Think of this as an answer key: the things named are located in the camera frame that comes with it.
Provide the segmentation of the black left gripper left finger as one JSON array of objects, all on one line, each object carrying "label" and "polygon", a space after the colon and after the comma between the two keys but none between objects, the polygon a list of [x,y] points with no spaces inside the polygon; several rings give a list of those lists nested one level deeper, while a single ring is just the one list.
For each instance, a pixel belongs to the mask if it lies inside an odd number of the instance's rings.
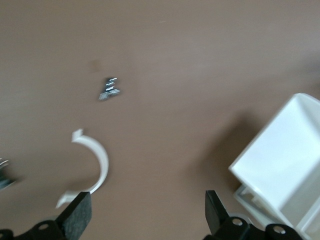
[{"label": "black left gripper left finger", "polygon": [[1,229],[0,238],[2,240],[78,240],[91,218],[91,194],[80,192],[55,220],[39,222],[17,236],[10,229]]}]

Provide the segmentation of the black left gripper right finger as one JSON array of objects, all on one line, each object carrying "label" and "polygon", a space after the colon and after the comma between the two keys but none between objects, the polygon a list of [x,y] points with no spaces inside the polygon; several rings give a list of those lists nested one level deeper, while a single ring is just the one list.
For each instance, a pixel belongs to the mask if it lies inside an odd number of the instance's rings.
[{"label": "black left gripper right finger", "polygon": [[206,240],[298,240],[299,234],[285,224],[258,229],[239,216],[230,216],[214,190],[205,192],[205,218],[211,234]]}]

